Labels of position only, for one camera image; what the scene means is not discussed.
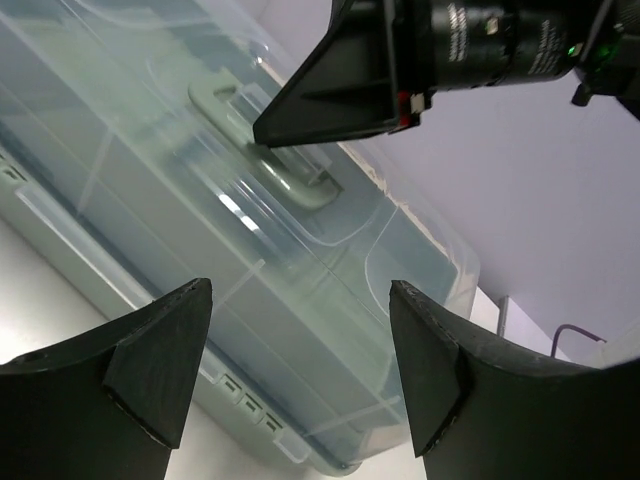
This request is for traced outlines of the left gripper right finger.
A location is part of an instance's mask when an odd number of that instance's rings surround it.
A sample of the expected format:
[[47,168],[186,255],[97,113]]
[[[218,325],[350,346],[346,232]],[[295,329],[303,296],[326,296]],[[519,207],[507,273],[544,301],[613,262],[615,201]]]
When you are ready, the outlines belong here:
[[415,455],[430,479],[635,479],[639,363],[554,359],[390,288]]

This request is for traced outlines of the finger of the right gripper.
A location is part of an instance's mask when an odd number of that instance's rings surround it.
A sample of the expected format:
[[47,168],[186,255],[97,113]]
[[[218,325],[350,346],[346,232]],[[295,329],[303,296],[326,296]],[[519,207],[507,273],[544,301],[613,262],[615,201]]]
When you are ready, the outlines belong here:
[[400,120],[393,1],[334,1],[327,32],[253,124],[288,147],[365,139]]

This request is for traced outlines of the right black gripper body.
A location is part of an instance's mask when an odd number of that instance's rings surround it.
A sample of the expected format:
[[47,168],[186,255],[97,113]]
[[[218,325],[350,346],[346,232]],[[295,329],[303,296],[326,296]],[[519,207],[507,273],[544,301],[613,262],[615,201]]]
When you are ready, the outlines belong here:
[[402,1],[394,22],[399,120],[439,91],[544,83],[574,73],[571,98],[639,114],[636,1]]

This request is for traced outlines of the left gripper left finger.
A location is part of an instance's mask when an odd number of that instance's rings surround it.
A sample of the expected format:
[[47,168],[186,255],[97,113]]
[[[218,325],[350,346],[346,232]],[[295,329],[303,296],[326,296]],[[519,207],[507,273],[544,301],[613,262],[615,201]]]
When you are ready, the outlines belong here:
[[212,313],[197,278],[1,367],[4,479],[162,479],[180,446]]

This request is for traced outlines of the green toolbox with clear lid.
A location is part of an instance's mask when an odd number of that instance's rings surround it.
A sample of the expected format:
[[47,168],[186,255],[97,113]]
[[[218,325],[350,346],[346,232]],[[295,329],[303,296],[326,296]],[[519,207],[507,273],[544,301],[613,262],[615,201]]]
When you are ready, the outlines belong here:
[[410,438],[392,282],[468,317],[480,264],[371,141],[254,144],[292,70],[236,1],[5,1],[1,213],[108,317],[208,278],[195,401],[336,477]]

